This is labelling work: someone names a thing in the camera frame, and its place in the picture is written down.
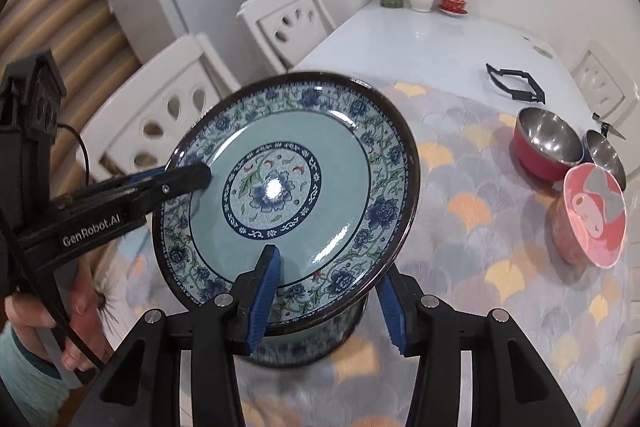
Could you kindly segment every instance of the scallop pattern tablecloth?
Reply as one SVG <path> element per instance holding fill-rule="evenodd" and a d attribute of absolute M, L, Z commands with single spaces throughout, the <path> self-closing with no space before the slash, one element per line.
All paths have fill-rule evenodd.
<path fill-rule="evenodd" d="M 575 269 L 559 258 L 546 224 L 556 195 L 514 161 L 514 116 L 424 86 L 396 84 L 382 91 L 411 126 L 422 169 L 415 222 L 397 260 L 400 271 L 460 311 L 507 309 L 558 379 L 580 423 L 605 425 L 620 396 L 618 375 L 626 369 L 621 355 L 630 284 L 624 257 L 611 270 Z M 152 306 L 179 310 L 151 248 L 134 261 L 127 286 L 137 315 Z M 404 359 L 390 343 L 375 293 L 355 333 L 330 357 L 286 371 L 237 363 L 252 427 L 403 426 L 416 368 L 417 360 Z M 469 425 L 466 354 L 462 374 L 460 425 Z"/>

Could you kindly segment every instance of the metal bolt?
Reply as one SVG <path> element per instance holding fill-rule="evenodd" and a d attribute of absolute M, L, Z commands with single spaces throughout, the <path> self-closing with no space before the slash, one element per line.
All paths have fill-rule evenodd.
<path fill-rule="evenodd" d="M 424 295 L 420 299 L 420 304 L 425 308 L 437 308 L 440 300 L 435 295 Z"/>
<path fill-rule="evenodd" d="M 492 311 L 491 314 L 494 316 L 494 319 L 497 320 L 498 322 L 506 322 L 509 320 L 509 314 L 506 310 L 498 308 Z"/>
<path fill-rule="evenodd" d="M 220 295 L 216 296 L 215 299 L 213 299 L 213 302 L 215 302 L 220 307 L 229 306 L 229 304 L 231 304 L 233 301 L 234 298 L 228 293 L 221 293 Z"/>
<path fill-rule="evenodd" d="M 145 322 L 153 324 L 158 322 L 162 318 L 162 312 L 160 310 L 149 310 L 145 313 Z"/>

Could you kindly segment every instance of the brown curtain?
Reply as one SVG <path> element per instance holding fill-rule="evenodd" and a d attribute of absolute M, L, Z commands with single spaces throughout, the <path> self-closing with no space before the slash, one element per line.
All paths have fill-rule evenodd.
<path fill-rule="evenodd" d="M 0 71 L 12 60 L 51 48 L 65 82 L 60 121 L 81 131 L 139 67 L 107 0 L 9 0 L 0 13 Z M 77 143 L 58 131 L 51 152 L 52 194 L 83 183 Z"/>

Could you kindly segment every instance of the plate center medallion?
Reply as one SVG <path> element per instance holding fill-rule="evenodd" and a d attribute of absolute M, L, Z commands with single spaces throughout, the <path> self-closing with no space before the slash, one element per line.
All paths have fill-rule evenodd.
<path fill-rule="evenodd" d="M 313 209 L 322 184 L 306 147 L 272 142 L 247 153 L 222 192 L 226 222 L 242 237 L 272 239 L 295 229 Z"/>

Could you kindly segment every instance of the light blue sleeve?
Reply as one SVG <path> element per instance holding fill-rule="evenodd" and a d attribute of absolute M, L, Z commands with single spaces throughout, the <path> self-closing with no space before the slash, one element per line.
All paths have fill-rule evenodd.
<path fill-rule="evenodd" d="M 7 323 L 0 334 L 0 377 L 32 427 L 52 427 L 69 396 L 52 363 L 28 351 Z"/>

